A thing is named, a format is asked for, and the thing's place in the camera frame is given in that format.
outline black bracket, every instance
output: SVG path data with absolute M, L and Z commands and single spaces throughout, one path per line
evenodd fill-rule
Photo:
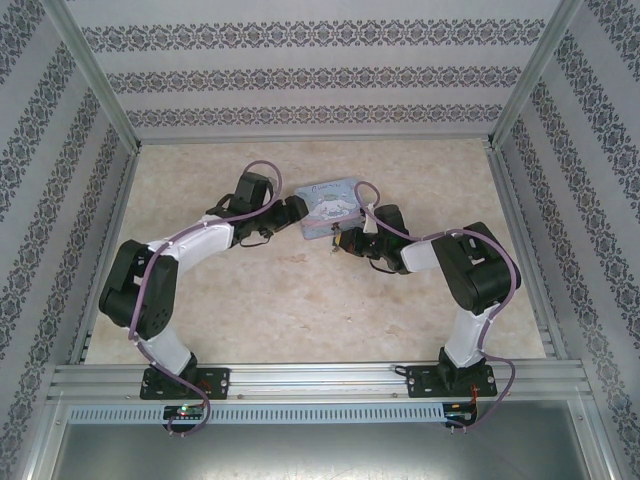
M 228 368 L 195 369 L 195 376 L 190 383 L 204 391 L 209 400 L 226 400 L 229 392 Z M 142 377 L 140 387 L 142 400 L 199 400 L 201 397 L 180 383 L 167 377 L 153 367 L 147 368 Z
M 482 359 L 469 368 L 456 368 L 440 349 L 437 365 L 396 366 L 395 373 L 407 379 L 409 398 L 478 397 L 498 394 L 493 368 Z
M 478 397 L 495 397 L 498 389 L 493 369 L 484 365 L 481 375 L 466 378 L 447 389 L 440 379 L 437 365 L 411 365 L 396 367 L 395 372 L 407 379 L 409 398 L 471 397 L 473 385 L 478 389 Z
M 442 404 L 444 417 L 447 419 L 444 426 L 447 428 L 468 427 L 476 423 L 478 419 L 478 405 L 471 403 L 444 403 Z

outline gray metal panel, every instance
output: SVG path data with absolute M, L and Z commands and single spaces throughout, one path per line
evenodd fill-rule
M 170 438 L 157 426 L 67 427 L 64 480 L 589 478 L 566 403 L 505 404 L 467 435 L 440 425 L 218 425 Z

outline small box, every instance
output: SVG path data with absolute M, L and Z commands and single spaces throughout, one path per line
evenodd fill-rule
M 357 178 L 345 178 L 295 190 L 309 209 L 309 215 L 300 222 L 306 240 L 331 236 L 336 225 L 340 231 L 364 226 L 354 193 L 356 183 Z

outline damask pattern wall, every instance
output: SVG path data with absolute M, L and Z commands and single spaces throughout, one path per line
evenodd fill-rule
M 68 3 L 150 141 L 488 134 L 557 4 Z
M 578 11 L 503 145 L 547 291 L 640 478 L 640 2 Z
M 0 18 L 4 480 L 69 360 L 131 157 L 40 3 L 3 0 Z

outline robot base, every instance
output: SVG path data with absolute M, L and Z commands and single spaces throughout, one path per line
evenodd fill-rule
M 185 371 L 180 375 L 192 385 L 207 394 L 209 400 L 226 400 L 229 392 L 228 368 L 197 368 L 195 356 L 187 365 Z M 198 400 L 200 395 L 187 388 L 175 380 L 167 377 L 164 373 L 153 367 L 147 368 L 142 376 L 140 387 L 140 398 L 142 400 Z
M 471 367 L 457 368 L 444 348 L 440 349 L 438 365 L 398 366 L 395 372 L 406 377 L 410 398 L 471 397 L 474 387 L 478 397 L 498 394 L 493 369 L 484 359 Z

